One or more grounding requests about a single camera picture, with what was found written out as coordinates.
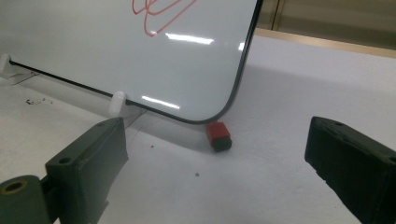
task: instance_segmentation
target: red marker drawing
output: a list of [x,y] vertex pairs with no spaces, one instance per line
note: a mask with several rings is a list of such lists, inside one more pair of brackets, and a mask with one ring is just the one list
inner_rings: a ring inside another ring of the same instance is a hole
[[165,6],[164,8],[161,8],[157,11],[152,10],[152,6],[154,6],[154,4],[156,2],[158,2],[158,0],[140,0],[145,1],[145,5],[139,9],[136,9],[136,0],[132,0],[132,12],[135,15],[141,14],[142,12],[145,12],[145,21],[144,21],[144,29],[145,29],[145,33],[146,35],[150,36],[150,37],[154,37],[155,35],[159,34],[160,32],[162,32],[167,26],[169,26],[170,24],[172,24],[172,22],[174,22],[177,18],[179,18],[181,16],[181,14],[183,14],[189,7],[191,7],[196,1],[198,0],[190,0],[191,2],[186,5],[185,7],[183,7],[177,14],[175,17],[173,17],[170,21],[166,22],[165,25],[161,26],[160,29],[158,29],[155,32],[150,32],[148,30],[148,17],[155,17],[155,16],[160,16],[161,14],[163,14],[165,11],[175,7],[177,4],[180,4],[183,0],[175,0],[175,2],[173,2],[172,4]]

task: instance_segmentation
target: white clamp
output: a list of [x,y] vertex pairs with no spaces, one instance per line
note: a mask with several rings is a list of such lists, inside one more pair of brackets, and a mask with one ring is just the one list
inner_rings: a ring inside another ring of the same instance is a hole
[[9,63],[10,58],[8,54],[0,55],[0,77],[3,77],[11,82],[11,85],[18,84],[29,77],[37,75],[28,69],[14,66]]
[[112,118],[123,117],[124,127],[127,128],[142,114],[146,113],[146,109],[135,105],[126,105],[126,95],[122,91],[117,91],[111,98],[108,114]]

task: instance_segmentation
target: white table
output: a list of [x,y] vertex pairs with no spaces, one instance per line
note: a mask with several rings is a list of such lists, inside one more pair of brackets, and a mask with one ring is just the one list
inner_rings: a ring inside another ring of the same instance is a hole
[[[255,36],[221,119],[232,149],[216,154],[203,126],[148,112],[126,130],[130,159],[100,223],[359,223],[304,161],[309,122],[336,119],[395,149],[395,71],[395,59]],[[0,79],[0,104],[5,181],[43,177],[46,161],[106,119],[109,99],[39,76]]]

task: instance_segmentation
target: black whiteboard edge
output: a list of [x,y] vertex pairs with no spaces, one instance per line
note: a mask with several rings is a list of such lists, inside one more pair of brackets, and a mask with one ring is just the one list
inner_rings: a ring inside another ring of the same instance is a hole
[[[141,105],[141,104],[139,104],[137,102],[134,102],[134,101],[127,100],[126,104],[127,105],[136,105],[136,106],[139,106],[141,108],[144,108],[144,109],[147,109],[149,111],[152,111],[154,113],[157,113],[157,114],[160,114],[160,115],[164,115],[164,116],[166,116],[166,117],[168,117],[170,119],[175,119],[175,120],[178,120],[178,121],[181,121],[181,122],[184,122],[184,123],[189,123],[189,124],[207,124],[209,122],[215,121],[215,120],[219,119],[220,117],[222,117],[231,108],[231,106],[233,105],[233,102],[235,100],[235,96],[238,93],[239,84],[241,82],[242,75],[244,73],[246,61],[248,59],[248,52],[250,50],[250,44],[251,44],[253,36],[254,36],[254,30],[256,28],[256,25],[257,25],[257,22],[259,20],[260,13],[261,13],[261,10],[262,10],[262,2],[263,2],[263,0],[257,0],[257,2],[256,2],[256,7],[254,9],[252,20],[251,20],[251,23],[250,23],[250,26],[249,26],[249,29],[248,29],[248,32],[247,32],[247,39],[245,41],[245,47],[244,47],[244,50],[242,51],[241,61],[239,62],[239,67],[238,67],[238,71],[237,71],[237,74],[236,74],[236,77],[235,77],[235,82],[233,83],[233,89],[231,91],[230,97],[228,98],[228,101],[227,101],[226,105],[220,110],[220,112],[217,115],[213,116],[210,119],[190,120],[190,119],[183,119],[183,118],[177,117],[175,115],[171,115],[171,114],[165,113],[165,112],[163,112],[163,111],[161,111],[159,109],[155,109],[155,108],[149,107],[147,105]],[[57,76],[55,76],[53,74],[50,74],[50,73],[47,73],[47,72],[44,72],[44,71],[40,71],[38,69],[35,69],[33,67],[30,67],[30,66],[27,66],[27,65],[24,65],[24,64],[21,64],[21,63],[16,63],[16,62],[12,62],[12,61],[10,61],[9,63],[11,63],[12,65],[17,65],[17,66],[32,70],[34,72],[37,72],[37,73],[42,74],[42,75],[47,76],[47,77],[53,77],[53,78],[59,79],[61,81],[64,81],[66,83],[70,83],[72,85],[81,87],[81,88],[89,90],[89,91],[97,92],[99,94],[108,96],[110,98],[113,96],[113,94],[111,94],[111,93],[108,93],[108,92],[105,92],[105,91],[99,91],[99,90],[97,90],[95,88],[92,88],[92,87],[89,87],[89,86],[86,86],[86,85],[82,85],[80,83],[77,83],[75,81],[71,81],[71,80],[63,78],[63,77],[57,77]]]

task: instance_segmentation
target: whiteboard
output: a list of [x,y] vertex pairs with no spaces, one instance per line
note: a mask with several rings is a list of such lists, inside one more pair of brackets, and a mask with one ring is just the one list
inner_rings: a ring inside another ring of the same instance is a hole
[[0,0],[12,62],[190,123],[231,105],[262,0]]

